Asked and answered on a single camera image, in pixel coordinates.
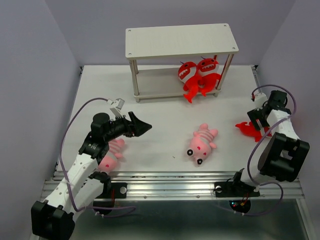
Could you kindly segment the red plush purple horn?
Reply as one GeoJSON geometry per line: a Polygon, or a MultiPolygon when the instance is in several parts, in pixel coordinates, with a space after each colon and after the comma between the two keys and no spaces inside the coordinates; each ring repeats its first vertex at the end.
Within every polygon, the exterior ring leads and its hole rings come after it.
{"type": "Polygon", "coordinates": [[[261,130],[256,130],[251,121],[237,123],[235,127],[238,128],[244,136],[254,138],[256,143],[259,142],[263,135],[270,129],[270,127],[266,126],[261,130]]]}

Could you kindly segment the red shark plush toy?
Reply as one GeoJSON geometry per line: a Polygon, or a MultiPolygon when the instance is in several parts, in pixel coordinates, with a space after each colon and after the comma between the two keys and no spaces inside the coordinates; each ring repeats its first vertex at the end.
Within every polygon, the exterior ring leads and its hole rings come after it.
{"type": "Polygon", "coordinates": [[[202,77],[198,73],[197,64],[193,61],[181,62],[178,78],[183,83],[184,98],[191,104],[199,92],[202,77]]]}

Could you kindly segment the red shark plush white belly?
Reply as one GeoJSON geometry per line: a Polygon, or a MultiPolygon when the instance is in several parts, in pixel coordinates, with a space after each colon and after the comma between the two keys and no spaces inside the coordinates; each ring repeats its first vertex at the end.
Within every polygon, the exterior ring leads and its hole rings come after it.
{"type": "Polygon", "coordinates": [[[216,87],[217,82],[221,79],[218,73],[220,65],[217,57],[215,55],[211,58],[202,58],[197,64],[197,73],[201,76],[199,91],[204,97],[216,87]]]}

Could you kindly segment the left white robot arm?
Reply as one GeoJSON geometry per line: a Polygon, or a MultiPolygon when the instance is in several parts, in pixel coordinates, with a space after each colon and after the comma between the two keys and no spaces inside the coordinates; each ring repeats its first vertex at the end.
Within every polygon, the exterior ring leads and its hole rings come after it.
{"type": "Polygon", "coordinates": [[[102,166],[109,151],[109,143],[120,136],[139,137],[152,125],[138,119],[130,111],[111,120],[107,113],[93,116],[90,132],[64,178],[43,201],[31,207],[32,233],[47,240],[68,240],[75,229],[77,218],[98,196],[111,193],[111,178],[102,166]]]}

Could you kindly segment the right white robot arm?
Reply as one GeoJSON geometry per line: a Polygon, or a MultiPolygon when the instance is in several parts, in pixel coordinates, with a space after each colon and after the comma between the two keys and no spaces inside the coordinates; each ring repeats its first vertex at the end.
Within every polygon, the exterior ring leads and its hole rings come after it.
{"type": "Polygon", "coordinates": [[[255,108],[247,113],[253,128],[264,129],[271,138],[254,167],[247,166],[236,172],[230,182],[231,192],[242,195],[252,192],[264,183],[293,182],[299,175],[310,150],[310,144],[300,139],[291,122],[295,113],[287,108],[286,92],[273,90],[251,97],[255,108]]]}

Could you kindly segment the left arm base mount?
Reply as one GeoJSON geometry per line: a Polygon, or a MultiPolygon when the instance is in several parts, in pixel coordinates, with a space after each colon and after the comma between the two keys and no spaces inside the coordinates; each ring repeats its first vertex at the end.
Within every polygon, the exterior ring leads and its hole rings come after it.
{"type": "Polygon", "coordinates": [[[94,207],[102,207],[102,208],[113,208],[115,207],[115,198],[125,199],[126,194],[120,193],[121,187],[127,187],[127,183],[112,183],[111,177],[106,172],[93,172],[89,177],[89,179],[98,180],[103,184],[102,193],[95,198],[96,199],[105,199],[103,201],[93,202],[94,207]]]}

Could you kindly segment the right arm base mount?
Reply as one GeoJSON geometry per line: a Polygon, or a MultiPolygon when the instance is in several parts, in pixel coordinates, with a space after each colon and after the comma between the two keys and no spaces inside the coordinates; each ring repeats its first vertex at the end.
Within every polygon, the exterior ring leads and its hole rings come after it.
{"type": "Polygon", "coordinates": [[[214,182],[213,193],[217,198],[232,198],[229,205],[236,213],[247,214],[251,209],[251,197],[259,197],[260,191],[241,181],[244,169],[225,181],[214,182]]]}

